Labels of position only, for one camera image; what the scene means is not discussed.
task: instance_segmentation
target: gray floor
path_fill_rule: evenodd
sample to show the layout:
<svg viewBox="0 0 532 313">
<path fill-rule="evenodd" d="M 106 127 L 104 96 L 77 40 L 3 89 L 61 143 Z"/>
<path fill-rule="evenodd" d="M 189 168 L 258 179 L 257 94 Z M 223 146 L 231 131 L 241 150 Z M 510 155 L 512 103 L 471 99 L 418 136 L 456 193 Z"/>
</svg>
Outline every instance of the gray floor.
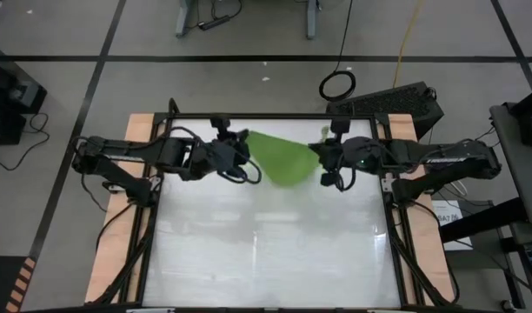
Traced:
<svg viewBox="0 0 532 313">
<path fill-rule="evenodd" d="M 220 12 L 236 8 L 234 1 L 224 1 Z M 127 0 L 110 54 L 336 55 L 348 1 L 324 0 L 317 38 L 308 41 L 305 5 L 291 0 L 243 0 L 243 12 L 233 21 L 210 31 L 192 30 L 183 39 L 174 34 L 177 1 Z M 119 2 L 5 0 L 0 9 L 0 49 L 20 56 L 97 56 Z M 396 56 L 415 3 L 355 0 L 344 54 Z M 523 52 L 532 57 L 532 0 L 500 3 Z M 208 1 L 201 1 L 200 16 L 209 19 Z M 489 0 L 426 0 L 405 55 L 513 57 L 515 53 Z M 20 63 L 49 91 L 42 111 L 50 114 L 51 139 L 34 150 L 19 170 L 0 169 L 0 255 L 29 253 L 97 58 L 93 61 Z M 323 62 L 108 62 L 83 134 L 121 138 L 131 113 L 166 110 L 170 97 L 183 112 L 323 112 L 325 102 L 317 86 L 334 66 Z M 342 63 L 340 68 L 348 67 L 357 77 L 355 94 L 360 95 L 389 88 L 396 64 Z M 404 63 L 399 84 L 417 81 L 436 88 L 446 114 L 435 127 L 432 142 L 482 134 L 489 128 L 491 105 L 518 101 L 530 92 L 516 63 Z M 334 93 L 345 87 L 344 80 L 329 85 Z M 20 145 L 0 148 L 0 158 L 13 163 L 36 140 L 36 135 L 25 135 Z M 495 143 L 497 139 L 486 140 Z M 496 151 L 505 164 L 501 150 Z M 103 213 L 90 202 L 79 180 L 70 170 L 24 310 L 83 303 Z M 106 203 L 100 182 L 87 178 L 96 197 Z M 507 169 L 495 180 L 465 180 L 465 184 L 473 200 L 499 203 L 516 195 Z M 496 310 L 497 303 L 509 297 L 503 274 L 497 270 L 458 270 L 457 275 L 462 287 L 460 303 L 467 307 Z M 525 300 L 526 311 L 532 312 L 527 292 Z"/>
</svg>

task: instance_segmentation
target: green cloth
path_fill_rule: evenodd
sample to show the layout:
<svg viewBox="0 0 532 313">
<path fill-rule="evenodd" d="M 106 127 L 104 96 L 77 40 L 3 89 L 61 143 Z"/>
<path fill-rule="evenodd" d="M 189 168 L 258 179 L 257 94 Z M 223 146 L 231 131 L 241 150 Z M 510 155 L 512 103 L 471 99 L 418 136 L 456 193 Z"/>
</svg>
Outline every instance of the green cloth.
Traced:
<svg viewBox="0 0 532 313">
<path fill-rule="evenodd" d="M 319 166 L 318 155 L 306 144 L 255 131 L 249 132 L 246 143 L 263 174 L 279 186 L 301 183 Z"/>
</svg>

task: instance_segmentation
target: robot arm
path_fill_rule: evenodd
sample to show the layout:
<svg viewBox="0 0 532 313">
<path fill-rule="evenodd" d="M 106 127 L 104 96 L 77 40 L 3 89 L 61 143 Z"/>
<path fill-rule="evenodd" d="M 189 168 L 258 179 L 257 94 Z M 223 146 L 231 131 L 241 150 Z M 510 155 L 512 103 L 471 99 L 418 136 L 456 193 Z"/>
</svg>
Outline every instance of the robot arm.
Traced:
<svg viewBox="0 0 532 313">
<path fill-rule="evenodd" d="M 200 180 L 215 171 L 233 183 L 258 183 L 260 175 L 252 182 L 241 168 L 249 161 L 245 143 L 248 131 L 228 131 L 227 118 L 212 118 L 211 124 L 218 129 L 218 135 L 209 143 L 182 127 L 170 131 L 185 130 L 191 137 L 169 137 L 167 132 L 150 143 L 81 138 L 72 168 L 81 174 L 103 176 L 110 184 L 125 189 L 131 202 L 144 207 L 155 203 L 150 180 L 133 177 L 116 161 L 146 163 L 164 173 L 177 174 L 184 181 Z"/>
<path fill-rule="evenodd" d="M 321 180 L 324 186 L 334 184 L 341 191 L 351 187 L 343 188 L 338 183 L 341 168 L 385 176 L 412 172 L 419 165 L 426 165 L 429 173 L 417 179 L 382 180 L 384 191 L 392 192 L 394 202 L 405 204 L 425 191 L 436 192 L 445 184 L 465 177 L 492 179 L 502 167 L 492 148 L 474 140 L 424 145 L 410 140 L 352 137 L 341 143 L 342 134 L 349 132 L 349 124 L 349 119 L 333 120 L 331 130 L 336 137 L 309 145 L 326 170 Z"/>
</svg>

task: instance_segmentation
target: yellow cable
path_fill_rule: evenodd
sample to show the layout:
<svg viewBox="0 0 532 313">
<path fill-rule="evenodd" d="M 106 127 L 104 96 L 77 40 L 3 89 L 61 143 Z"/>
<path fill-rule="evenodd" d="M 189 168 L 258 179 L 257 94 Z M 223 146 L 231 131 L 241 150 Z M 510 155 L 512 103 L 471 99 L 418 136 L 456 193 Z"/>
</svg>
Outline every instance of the yellow cable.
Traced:
<svg viewBox="0 0 532 313">
<path fill-rule="evenodd" d="M 411 17 L 409 26 L 407 26 L 407 31 L 405 31 L 405 37 L 403 37 L 402 47 L 399 49 L 399 57 L 397 58 L 397 66 L 396 66 L 396 73 L 394 75 L 393 88 L 395 88 L 397 85 L 397 78 L 399 77 L 399 69 L 401 69 L 402 67 L 402 56 L 403 56 L 403 50 L 405 48 L 405 43 L 407 42 L 407 39 L 409 39 L 409 34 L 411 33 L 411 29 L 413 29 L 413 25 L 415 25 L 416 18 L 419 16 L 419 11 L 421 10 L 423 3 L 424 3 L 424 0 L 416 0 L 415 11 L 413 12 L 413 16 Z"/>
</svg>

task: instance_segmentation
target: metal stand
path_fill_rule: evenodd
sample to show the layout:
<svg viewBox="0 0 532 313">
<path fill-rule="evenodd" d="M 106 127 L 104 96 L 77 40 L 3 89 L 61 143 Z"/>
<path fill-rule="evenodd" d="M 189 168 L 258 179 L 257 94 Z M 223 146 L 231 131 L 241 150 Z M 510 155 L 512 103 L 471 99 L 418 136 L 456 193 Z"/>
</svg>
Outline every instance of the metal stand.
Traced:
<svg viewBox="0 0 532 313">
<path fill-rule="evenodd" d="M 443 243 L 448 243 L 481 231 L 497 229 L 526 219 L 525 207 L 521 198 L 517 197 L 480 213 L 443 225 L 440 228 L 440 237 Z"/>
<path fill-rule="evenodd" d="M 319 9 L 318 0 L 307 2 L 307 39 L 314 39 L 316 36 L 316 13 Z"/>
<path fill-rule="evenodd" d="M 185 29 L 187 19 L 189 17 L 190 6 L 193 0 L 179 0 L 181 9 L 179 9 L 179 15 L 177 16 L 176 37 L 181 38 L 185 36 Z"/>
</svg>

